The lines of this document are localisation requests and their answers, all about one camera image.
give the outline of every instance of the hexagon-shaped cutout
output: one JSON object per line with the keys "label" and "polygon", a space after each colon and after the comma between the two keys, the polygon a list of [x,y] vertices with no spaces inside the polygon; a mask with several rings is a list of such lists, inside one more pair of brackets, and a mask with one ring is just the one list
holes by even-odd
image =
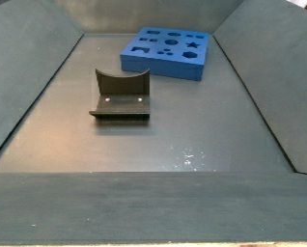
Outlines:
{"label": "hexagon-shaped cutout", "polygon": [[184,58],[196,58],[199,55],[192,51],[187,51],[187,52],[183,52],[182,56]]}

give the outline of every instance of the shape sorter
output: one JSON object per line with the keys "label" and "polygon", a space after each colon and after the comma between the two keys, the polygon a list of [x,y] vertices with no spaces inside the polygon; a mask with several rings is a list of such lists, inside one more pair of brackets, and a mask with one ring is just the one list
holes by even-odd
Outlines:
{"label": "shape sorter", "polygon": [[202,80],[210,34],[143,27],[120,53],[122,70]]}

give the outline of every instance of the circle-shaped cutout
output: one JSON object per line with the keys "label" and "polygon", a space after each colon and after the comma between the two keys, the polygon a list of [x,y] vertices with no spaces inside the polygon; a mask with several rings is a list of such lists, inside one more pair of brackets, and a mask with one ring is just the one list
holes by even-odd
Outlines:
{"label": "circle-shaped cutout", "polygon": [[167,40],[166,41],[166,44],[168,44],[168,45],[176,45],[178,44],[178,41],[176,40]]}

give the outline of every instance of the gray metal surface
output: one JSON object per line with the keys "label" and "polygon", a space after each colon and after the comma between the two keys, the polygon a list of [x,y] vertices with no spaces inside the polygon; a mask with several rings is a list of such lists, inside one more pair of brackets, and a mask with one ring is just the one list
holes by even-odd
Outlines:
{"label": "gray metal surface", "polygon": [[102,123],[95,69],[130,75],[119,53],[132,35],[86,36],[0,152],[0,173],[291,168],[230,63],[211,40],[202,82],[151,76],[150,123]]}
{"label": "gray metal surface", "polygon": [[143,26],[214,32],[244,0],[55,0],[87,33],[136,33]]}
{"label": "gray metal surface", "polygon": [[295,169],[307,173],[307,11],[248,0],[215,32]]}
{"label": "gray metal surface", "polygon": [[0,5],[0,146],[82,35],[51,1]]}
{"label": "gray metal surface", "polygon": [[0,244],[307,241],[307,176],[0,174]]}

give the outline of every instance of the bin floor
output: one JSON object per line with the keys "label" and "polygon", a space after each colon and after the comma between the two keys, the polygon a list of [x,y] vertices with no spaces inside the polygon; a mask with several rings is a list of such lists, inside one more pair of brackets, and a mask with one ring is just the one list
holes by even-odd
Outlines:
{"label": "bin floor", "polygon": [[95,69],[134,74],[120,70],[119,58],[132,37],[82,39],[0,150],[0,173],[291,173],[214,39],[202,82],[151,75],[148,123],[103,123],[90,115]]}

